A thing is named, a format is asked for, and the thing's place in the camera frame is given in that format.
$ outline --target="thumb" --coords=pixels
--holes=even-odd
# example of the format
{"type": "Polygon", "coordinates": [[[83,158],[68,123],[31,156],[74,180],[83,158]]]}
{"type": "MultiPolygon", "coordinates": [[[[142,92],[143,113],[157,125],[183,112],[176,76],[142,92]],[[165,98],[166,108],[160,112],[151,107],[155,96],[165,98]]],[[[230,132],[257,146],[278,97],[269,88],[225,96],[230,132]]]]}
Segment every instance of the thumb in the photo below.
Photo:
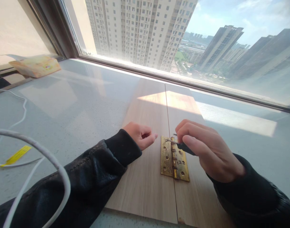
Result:
{"type": "Polygon", "coordinates": [[[157,138],[157,134],[151,134],[148,137],[142,139],[140,141],[140,144],[139,144],[140,149],[141,150],[146,149],[148,146],[150,146],[151,144],[154,143],[154,141],[156,140],[156,138],[157,138]]]}
{"type": "Polygon", "coordinates": [[[216,155],[205,143],[190,135],[184,135],[183,142],[192,150],[192,152],[194,152],[195,155],[203,160],[212,161],[216,158],[216,155]]]}

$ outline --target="brass hinge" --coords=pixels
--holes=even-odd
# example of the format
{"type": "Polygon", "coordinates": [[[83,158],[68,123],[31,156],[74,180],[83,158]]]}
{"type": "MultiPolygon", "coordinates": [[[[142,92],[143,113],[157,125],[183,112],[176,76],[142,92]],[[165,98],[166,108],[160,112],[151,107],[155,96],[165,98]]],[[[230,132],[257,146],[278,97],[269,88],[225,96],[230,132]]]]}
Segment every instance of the brass hinge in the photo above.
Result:
{"type": "Polygon", "coordinates": [[[174,137],[161,137],[161,174],[190,182],[185,151],[178,149],[174,137]]]}

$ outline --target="person's left hand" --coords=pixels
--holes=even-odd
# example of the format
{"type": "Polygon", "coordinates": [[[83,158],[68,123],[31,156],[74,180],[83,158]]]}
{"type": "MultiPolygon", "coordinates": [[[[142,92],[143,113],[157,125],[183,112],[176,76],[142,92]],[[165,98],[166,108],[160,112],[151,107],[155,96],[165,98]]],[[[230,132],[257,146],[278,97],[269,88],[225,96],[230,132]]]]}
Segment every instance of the person's left hand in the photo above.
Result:
{"type": "Polygon", "coordinates": [[[142,151],[153,144],[157,138],[157,134],[152,134],[150,127],[135,122],[128,123],[123,129],[131,136],[142,151]]]}

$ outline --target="tissue box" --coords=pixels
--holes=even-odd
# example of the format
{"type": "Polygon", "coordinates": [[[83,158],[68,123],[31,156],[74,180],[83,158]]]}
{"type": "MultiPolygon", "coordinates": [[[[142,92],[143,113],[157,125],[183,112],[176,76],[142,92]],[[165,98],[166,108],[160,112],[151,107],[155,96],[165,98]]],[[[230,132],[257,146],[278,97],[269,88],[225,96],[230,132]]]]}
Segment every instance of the tissue box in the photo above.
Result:
{"type": "Polygon", "coordinates": [[[22,75],[33,78],[40,78],[42,76],[51,74],[60,70],[59,63],[56,59],[49,56],[40,56],[20,61],[9,62],[22,75]]]}

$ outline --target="window frame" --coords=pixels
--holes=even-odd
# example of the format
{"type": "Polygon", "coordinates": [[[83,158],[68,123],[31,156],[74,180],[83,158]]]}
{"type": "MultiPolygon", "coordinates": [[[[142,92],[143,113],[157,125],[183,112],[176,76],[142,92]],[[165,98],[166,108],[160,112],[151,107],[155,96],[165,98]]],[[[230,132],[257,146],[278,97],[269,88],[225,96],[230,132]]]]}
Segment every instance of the window frame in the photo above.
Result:
{"type": "Polygon", "coordinates": [[[279,111],[290,113],[290,106],[274,103],[271,101],[262,100],[255,97],[249,97],[247,95],[239,94],[234,91],[224,90],[218,88],[218,85],[214,87],[201,83],[187,81],[181,78],[175,77],[175,75],[169,72],[160,73],[160,71],[154,71],[154,69],[148,70],[147,67],[129,66],[116,62],[115,60],[104,57],[93,57],[82,54],[80,44],[77,42],[76,33],[69,21],[69,15],[66,11],[63,0],[56,1],[41,1],[41,0],[27,0],[33,9],[38,20],[42,24],[44,30],[47,32],[47,36],[51,39],[52,44],[55,46],[56,52],[63,58],[76,58],[85,60],[98,65],[111,67],[114,69],[122,70],[128,73],[135,73],[148,78],[158,79],[161,81],[181,85],[187,88],[200,90],[209,94],[219,95],[226,98],[231,98],[250,104],[255,104],[279,111]]]}

